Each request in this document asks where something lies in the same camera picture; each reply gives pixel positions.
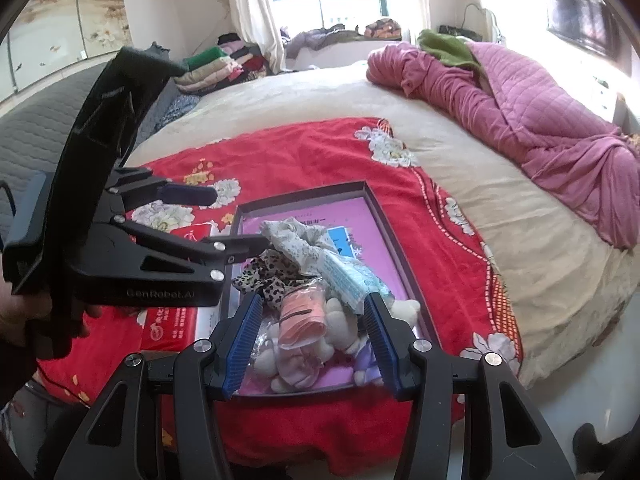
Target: red blanket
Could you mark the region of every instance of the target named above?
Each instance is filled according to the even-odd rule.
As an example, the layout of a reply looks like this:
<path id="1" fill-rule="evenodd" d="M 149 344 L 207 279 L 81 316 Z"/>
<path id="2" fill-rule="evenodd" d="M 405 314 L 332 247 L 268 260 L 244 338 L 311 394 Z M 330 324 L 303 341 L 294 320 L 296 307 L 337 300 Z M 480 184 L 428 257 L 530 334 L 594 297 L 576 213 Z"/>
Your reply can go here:
<path id="1" fill-rule="evenodd" d="M 239 203 L 366 180 L 412 266 L 443 348 L 478 359 L 489 350 L 499 352 L 517 372 L 522 346 L 488 247 L 456 201 L 392 137 L 385 120 L 291 124 L 185 150 L 148 166 L 176 182 L 213 185 L 219 193 L 209 208 L 156 205 L 134 212 L 137 221 L 166 230 L 211 221 L 224 232 Z M 90 402 L 124 356 L 140 348 L 142 327 L 114 308 L 87 323 L 91 337 L 74 341 L 68 357 L 42 367 Z M 55 386 L 50 390 L 71 400 Z M 460 418 L 462 406 L 452 403 L 454 418 Z M 410 411 L 408 403 L 395 402 L 377 387 L 293 400 L 235 398 L 216 408 L 229 460 L 259 466 L 324 457 L 338 475 L 397 456 Z M 168 417 L 163 426 L 164 441 L 171 444 Z"/>

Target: stack of folded clothes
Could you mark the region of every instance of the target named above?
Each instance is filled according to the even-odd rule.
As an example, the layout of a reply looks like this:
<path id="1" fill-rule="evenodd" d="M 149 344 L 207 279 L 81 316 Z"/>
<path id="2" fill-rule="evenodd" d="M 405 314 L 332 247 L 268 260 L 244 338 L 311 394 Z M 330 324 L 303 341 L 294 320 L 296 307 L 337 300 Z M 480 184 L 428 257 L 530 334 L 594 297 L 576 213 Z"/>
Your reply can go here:
<path id="1" fill-rule="evenodd" d="M 203 96 L 231 85 L 271 75 L 257 45 L 247 45 L 232 32 L 218 38 L 218 45 L 183 62 L 189 70 L 174 79 L 183 94 Z"/>

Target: black device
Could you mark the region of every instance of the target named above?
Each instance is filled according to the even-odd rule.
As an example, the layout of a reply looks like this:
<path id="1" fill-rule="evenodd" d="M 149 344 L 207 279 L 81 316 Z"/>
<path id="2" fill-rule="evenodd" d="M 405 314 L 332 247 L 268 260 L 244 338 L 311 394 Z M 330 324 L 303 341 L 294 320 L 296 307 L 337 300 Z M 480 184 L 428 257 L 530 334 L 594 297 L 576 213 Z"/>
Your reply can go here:
<path id="1" fill-rule="evenodd" d="M 38 174 L 20 204 L 2 254 L 14 294 L 48 290 L 50 319 L 30 324 L 40 358 L 70 350 L 84 303 L 202 306 L 220 300 L 225 266 L 269 243 L 255 235 L 174 237 L 126 218 L 156 199 L 209 205 L 210 187 L 174 184 L 126 159 L 139 122 L 180 67 L 124 48 L 98 78 L 55 174 Z M 208 339 L 148 362 L 130 354 L 98 396 L 67 449 L 56 480 L 162 480 L 158 395 L 174 396 L 182 480 L 231 479 L 210 407 L 239 388 L 260 325 L 262 300 L 247 294 Z M 385 388 L 413 403 L 396 479 L 445 480 L 453 394 L 465 394 L 464 480 L 570 480 L 562 450 L 508 365 L 445 354 L 393 319 L 379 294 L 364 323 Z"/>

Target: tile floor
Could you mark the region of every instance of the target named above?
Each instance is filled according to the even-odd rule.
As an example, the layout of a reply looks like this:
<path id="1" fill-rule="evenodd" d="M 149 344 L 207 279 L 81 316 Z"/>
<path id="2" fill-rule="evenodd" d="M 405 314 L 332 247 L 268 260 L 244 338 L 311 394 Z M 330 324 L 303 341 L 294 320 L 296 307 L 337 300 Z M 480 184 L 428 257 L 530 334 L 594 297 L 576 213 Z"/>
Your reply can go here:
<path id="1" fill-rule="evenodd" d="M 618 325 L 597 348 L 589 348 L 530 391 L 572 466 L 575 430 L 590 422 L 601 442 L 631 430 L 640 415 L 640 292 L 636 292 Z M 459 479 L 462 468 L 463 427 L 453 431 L 448 479 Z M 353 477 L 390 480 L 395 463 Z M 326 463 L 292 467 L 294 480 L 329 480 Z"/>

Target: green cloth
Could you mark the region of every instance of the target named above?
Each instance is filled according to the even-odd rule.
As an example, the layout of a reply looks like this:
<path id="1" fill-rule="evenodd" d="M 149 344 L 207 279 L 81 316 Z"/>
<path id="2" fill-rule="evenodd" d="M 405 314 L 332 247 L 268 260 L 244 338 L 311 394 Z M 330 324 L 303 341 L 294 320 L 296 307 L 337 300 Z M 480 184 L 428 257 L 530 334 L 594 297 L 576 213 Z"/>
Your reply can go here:
<path id="1" fill-rule="evenodd" d="M 421 50 L 431 54 L 445 66 L 472 70 L 476 78 L 484 74 L 484 70 L 466 44 L 454 36 L 425 29 L 418 35 L 417 43 Z"/>
<path id="2" fill-rule="evenodd" d="M 211 48 L 208 48 L 204 52 L 196 54 L 195 56 L 192 56 L 192 57 L 188 57 L 187 59 L 184 60 L 184 62 L 187 64 L 187 68 L 189 69 L 189 72 L 191 72 L 191 70 L 196 70 L 197 68 L 200 68 L 201 66 L 205 66 L 206 64 L 209 64 L 212 61 L 215 61 L 219 57 L 223 57 L 223 56 L 226 56 L 226 52 L 224 50 L 222 50 L 218 46 L 212 46 Z"/>

